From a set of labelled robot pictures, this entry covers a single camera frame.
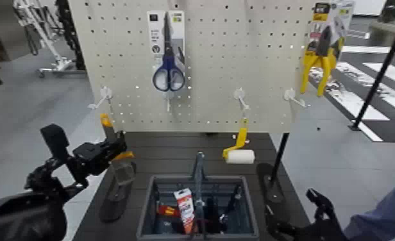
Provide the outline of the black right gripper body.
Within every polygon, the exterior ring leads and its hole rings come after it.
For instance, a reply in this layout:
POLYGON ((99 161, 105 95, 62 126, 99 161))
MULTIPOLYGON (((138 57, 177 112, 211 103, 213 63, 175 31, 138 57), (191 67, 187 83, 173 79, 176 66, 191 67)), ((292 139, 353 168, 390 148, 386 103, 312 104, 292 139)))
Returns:
POLYGON ((283 233, 292 236, 294 240, 348 241, 339 223, 330 219, 317 220, 302 228, 289 225, 283 228, 283 233))

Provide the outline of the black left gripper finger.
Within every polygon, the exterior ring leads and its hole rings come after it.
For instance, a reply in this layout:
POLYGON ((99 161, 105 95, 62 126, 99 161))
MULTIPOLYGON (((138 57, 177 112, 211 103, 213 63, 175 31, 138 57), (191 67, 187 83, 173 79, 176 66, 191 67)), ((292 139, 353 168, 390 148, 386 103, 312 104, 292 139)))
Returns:
POLYGON ((116 155, 114 158, 112 158, 110 161, 114 162, 114 161, 119 161, 122 160, 124 158, 128 157, 128 152, 127 151, 123 151, 121 153, 119 153, 118 155, 116 155))
POLYGON ((113 137, 110 139, 110 143, 116 147, 119 151, 126 151, 127 144, 125 140, 125 132, 117 131, 113 134, 113 137))

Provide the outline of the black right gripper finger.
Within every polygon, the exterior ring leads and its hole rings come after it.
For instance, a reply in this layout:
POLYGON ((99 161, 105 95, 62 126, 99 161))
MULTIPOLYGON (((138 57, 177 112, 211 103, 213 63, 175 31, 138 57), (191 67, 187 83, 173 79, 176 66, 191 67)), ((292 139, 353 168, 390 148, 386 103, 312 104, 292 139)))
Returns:
POLYGON ((273 238, 278 241, 287 241, 283 234, 288 230, 289 225, 284 221, 278 220, 268 204, 265 206, 265 223, 267 232, 273 238))

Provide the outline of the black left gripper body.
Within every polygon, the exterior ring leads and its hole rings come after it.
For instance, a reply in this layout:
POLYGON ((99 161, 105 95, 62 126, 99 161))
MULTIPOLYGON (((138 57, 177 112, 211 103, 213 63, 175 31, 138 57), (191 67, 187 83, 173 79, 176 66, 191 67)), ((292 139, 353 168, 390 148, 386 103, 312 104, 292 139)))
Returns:
POLYGON ((72 153, 67 160, 67 168, 77 183, 87 185, 88 176, 100 175, 117 156, 117 143, 107 140, 96 144, 85 142, 72 153))

